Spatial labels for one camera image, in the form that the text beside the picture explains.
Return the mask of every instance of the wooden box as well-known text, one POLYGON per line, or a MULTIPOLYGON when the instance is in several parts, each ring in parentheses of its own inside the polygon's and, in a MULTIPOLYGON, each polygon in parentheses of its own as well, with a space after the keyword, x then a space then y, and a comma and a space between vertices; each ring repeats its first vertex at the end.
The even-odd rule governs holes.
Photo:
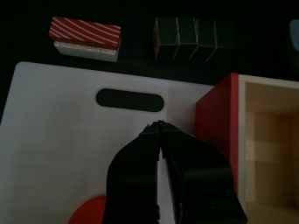
POLYGON ((197 137, 231 162, 249 224, 299 223, 299 82, 233 73, 198 101, 197 137))

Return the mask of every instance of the black table surface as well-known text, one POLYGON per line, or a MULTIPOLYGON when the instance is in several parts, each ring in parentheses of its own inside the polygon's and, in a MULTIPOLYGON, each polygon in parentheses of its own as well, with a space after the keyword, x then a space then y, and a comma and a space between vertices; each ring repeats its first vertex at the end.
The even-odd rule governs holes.
POLYGON ((299 80, 289 71, 286 53, 289 25, 299 18, 297 0, 3 0, 0 18, 0 117, 15 65, 20 61, 210 85, 217 85, 230 72, 299 80), (120 25, 118 63, 59 54, 48 37, 54 16, 120 25), (156 62, 152 44, 155 17, 166 16, 231 21, 237 38, 237 57, 231 63, 156 62))

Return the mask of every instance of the striped block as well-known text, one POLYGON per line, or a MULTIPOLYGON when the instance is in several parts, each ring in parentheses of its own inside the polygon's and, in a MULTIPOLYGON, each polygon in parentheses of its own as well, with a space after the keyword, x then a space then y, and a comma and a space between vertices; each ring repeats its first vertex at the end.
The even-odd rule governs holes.
POLYGON ((118 62, 118 50, 87 45, 76 45, 59 41, 55 41, 54 45, 62 54, 94 60, 118 62))
POLYGON ((54 17, 50 37, 54 41, 118 50, 120 26, 67 17, 54 17))

